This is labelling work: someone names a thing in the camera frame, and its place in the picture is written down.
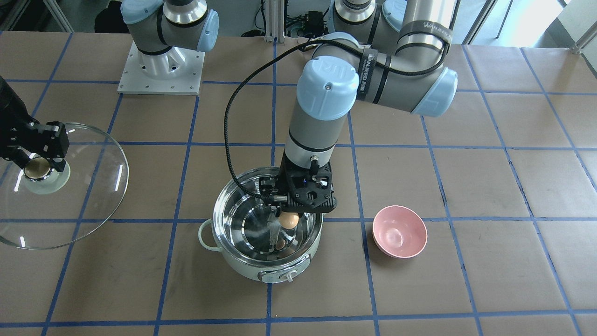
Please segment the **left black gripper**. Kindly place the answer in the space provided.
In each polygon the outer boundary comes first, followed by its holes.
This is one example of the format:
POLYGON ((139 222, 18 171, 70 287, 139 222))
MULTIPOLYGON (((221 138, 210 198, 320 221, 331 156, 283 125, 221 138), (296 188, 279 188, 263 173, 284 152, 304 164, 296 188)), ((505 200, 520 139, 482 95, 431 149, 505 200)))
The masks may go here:
POLYGON ((330 213, 337 207, 330 162, 321 166, 318 159, 311 159, 311 165, 303 168, 283 159, 275 170, 275 175, 258 180, 259 193, 271 207, 273 218, 279 218, 281 212, 294 212, 298 223, 305 213, 330 213))

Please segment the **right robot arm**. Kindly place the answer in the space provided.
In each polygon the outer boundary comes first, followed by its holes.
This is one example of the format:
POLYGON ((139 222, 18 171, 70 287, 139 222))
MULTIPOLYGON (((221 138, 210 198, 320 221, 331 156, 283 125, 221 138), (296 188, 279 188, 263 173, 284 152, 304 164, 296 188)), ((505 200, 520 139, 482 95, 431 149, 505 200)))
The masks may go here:
MULTIPOLYGON (((133 43, 118 93, 197 95, 205 53, 217 41, 218 13, 204 0, 124 0, 120 11, 133 43)), ((65 123, 39 123, 5 79, 0 107, 2 159, 26 168, 32 163, 28 155, 38 154, 63 172, 69 148, 65 123)))

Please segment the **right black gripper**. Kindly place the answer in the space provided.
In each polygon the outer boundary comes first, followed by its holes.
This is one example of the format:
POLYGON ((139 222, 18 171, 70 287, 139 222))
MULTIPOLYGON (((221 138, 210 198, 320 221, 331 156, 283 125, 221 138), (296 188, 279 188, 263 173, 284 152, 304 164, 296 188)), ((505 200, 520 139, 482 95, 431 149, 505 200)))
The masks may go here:
POLYGON ((26 105, 4 78, 0 79, 0 155, 24 169, 30 158, 25 151, 38 154, 51 168, 63 172, 69 140, 64 123, 41 124, 28 115, 26 105))

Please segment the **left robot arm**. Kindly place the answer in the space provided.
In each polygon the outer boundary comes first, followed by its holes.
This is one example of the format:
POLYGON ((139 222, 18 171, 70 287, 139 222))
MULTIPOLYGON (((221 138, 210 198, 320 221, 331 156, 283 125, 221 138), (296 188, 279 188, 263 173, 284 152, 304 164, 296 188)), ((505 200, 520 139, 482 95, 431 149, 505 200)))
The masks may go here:
POLYGON ((330 159, 356 101, 416 115, 444 114, 457 73, 444 66, 457 0, 334 0, 332 32, 311 42, 311 60, 297 82, 280 170, 261 178, 271 219, 296 227, 305 213, 328 213, 330 159))

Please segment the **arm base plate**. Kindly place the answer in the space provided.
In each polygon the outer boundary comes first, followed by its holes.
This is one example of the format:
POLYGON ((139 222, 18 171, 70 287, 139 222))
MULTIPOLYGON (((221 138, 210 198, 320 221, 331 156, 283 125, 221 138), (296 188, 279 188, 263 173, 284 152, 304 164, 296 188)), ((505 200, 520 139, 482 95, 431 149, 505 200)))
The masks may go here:
POLYGON ((117 91, 198 96, 204 59, 204 52, 177 47, 162 55, 145 55, 132 44, 117 91))

